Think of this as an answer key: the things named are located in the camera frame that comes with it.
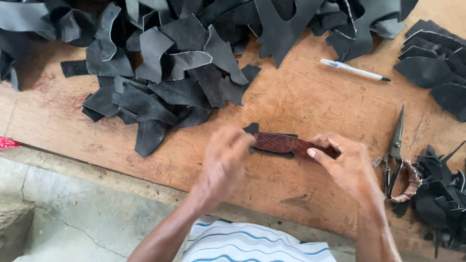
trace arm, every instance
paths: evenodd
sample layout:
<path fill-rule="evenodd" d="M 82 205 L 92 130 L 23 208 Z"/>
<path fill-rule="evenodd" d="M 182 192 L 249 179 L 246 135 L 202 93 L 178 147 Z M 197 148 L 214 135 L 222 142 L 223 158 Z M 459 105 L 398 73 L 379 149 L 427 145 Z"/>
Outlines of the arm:
<path fill-rule="evenodd" d="M 206 148 L 199 183 L 131 253 L 129 262 L 171 262 L 191 226 L 202 214 L 223 202 L 244 177 L 253 136 L 236 127 L 222 127 Z"/>
<path fill-rule="evenodd" d="M 318 149 L 308 150 L 308 154 L 358 202 L 356 261 L 401 262 L 385 216 L 384 195 L 378 188 L 367 147 L 334 133 L 319 134 L 311 142 L 323 147 L 332 146 L 342 153 L 335 160 Z"/>

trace wooden table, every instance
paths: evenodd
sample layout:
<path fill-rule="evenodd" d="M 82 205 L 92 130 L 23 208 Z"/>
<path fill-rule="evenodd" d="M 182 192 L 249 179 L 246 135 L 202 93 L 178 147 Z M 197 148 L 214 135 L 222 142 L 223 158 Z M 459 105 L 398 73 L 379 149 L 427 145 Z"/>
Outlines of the wooden table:
<path fill-rule="evenodd" d="M 371 156 L 376 157 L 385 153 L 404 104 L 402 155 L 415 160 L 428 144 L 439 154 L 449 153 L 466 138 L 465 124 L 392 66 L 401 53 L 404 32 L 418 19 L 432 19 L 466 37 L 465 8 L 463 0 L 421 0 L 404 21 L 408 27 L 395 40 L 383 41 L 371 55 L 348 63 L 387 76 L 391 83 L 320 64 L 321 58 L 335 59 L 336 55 L 325 45 L 325 36 L 314 37 L 310 31 L 302 34 L 280 69 L 271 57 L 259 59 L 259 45 L 252 41 L 240 58 L 240 67 L 252 63 L 262 71 L 243 98 L 245 106 L 230 104 L 217 110 L 207 123 L 169 132 L 146 158 L 134 151 L 136 124 L 125 126 L 116 117 L 93 123 L 81 113 L 85 97 L 98 89 L 97 79 L 65 79 L 60 62 L 85 59 L 85 49 L 50 43 L 29 64 L 19 65 L 24 92 L 0 86 L 0 136 L 183 191 L 189 191 L 198 178 L 210 134 L 225 124 L 244 127 L 258 122 L 261 131 L 297 133 L 301 138 L 335 131 L 368 144 Z M 463 147 L 449 161 L 450 168 L 463 168 L 465 157 Z M 356 202 L 321 166 L 298 158 L 251 154 L 246 179 L 228 202 L 356 237 Z M 397 218 L 387 211 L 387 216 L 399 248 L 433 256 L 433 244 L 422 240 L 424 228 L 418 220 L 409 213 Z"/>

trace pen cap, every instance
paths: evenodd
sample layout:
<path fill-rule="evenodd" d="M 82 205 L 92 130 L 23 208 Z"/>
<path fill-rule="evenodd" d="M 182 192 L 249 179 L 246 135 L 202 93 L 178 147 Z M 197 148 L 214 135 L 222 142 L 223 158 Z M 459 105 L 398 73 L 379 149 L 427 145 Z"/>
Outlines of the pen cap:
<path fill-rule="evenodd" d="M 340 67 L 340 64 L 339 64 L 339 63 L 334 62 L 334 61 L 332 61 L 332 60 L 328 60 L 328 59 L 323 59 L 323 58 L 322 58 L 322 59 L 321 59 L 321 63 L 326 64 L 326 65 L 329 65 L 329 66 L 333 66 L 333 67 L 336 67 L 336 68 Z"/>

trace ballpoint pen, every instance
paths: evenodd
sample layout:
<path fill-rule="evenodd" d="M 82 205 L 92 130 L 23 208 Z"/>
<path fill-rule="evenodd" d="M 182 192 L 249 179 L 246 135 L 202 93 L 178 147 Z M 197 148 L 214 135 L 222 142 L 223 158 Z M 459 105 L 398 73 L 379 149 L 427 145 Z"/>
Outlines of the ballpoint pen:
<path fill-rule="evenodd" d="M 351 66 L 349 66 L 349 65 L 347 65 L 345 63 L 342 63 L 342 62 L 336 62 L 336 61 L 332 61 L 332 60 L 322 58 L 321 63 L 332 66 L 332 67 L 342 68 L 342 69 L 345 69 L 345 70 L 348 70 L 348 71 L 351 71 L 351 72 L 355 72 L 355 73 L 363 75 L 363 76 L 372 77 L 372 78 L 375 78 L 377 80 L 391 82 L 391 80 L 389 78 L 387 78 L 387 77 L 383 77 L 383 76 L 379 76 L 379 75 L 376 75 L 376 74 L 373 74 L 373 73 L 370 73 L 370 72 L 366 72 L 364 70 L 360 70 L 360 69 L 351 67 Z"/>

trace striped shirt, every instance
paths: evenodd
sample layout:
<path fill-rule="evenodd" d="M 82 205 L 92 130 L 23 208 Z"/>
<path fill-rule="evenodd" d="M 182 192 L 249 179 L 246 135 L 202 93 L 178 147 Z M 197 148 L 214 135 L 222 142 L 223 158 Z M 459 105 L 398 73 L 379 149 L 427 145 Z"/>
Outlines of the striped shirt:
<path fill-rule="evenodd" d="M 304 243 L 275 229 L 202 216 L 182 262 L 336 262 L 325 242 Z"/>

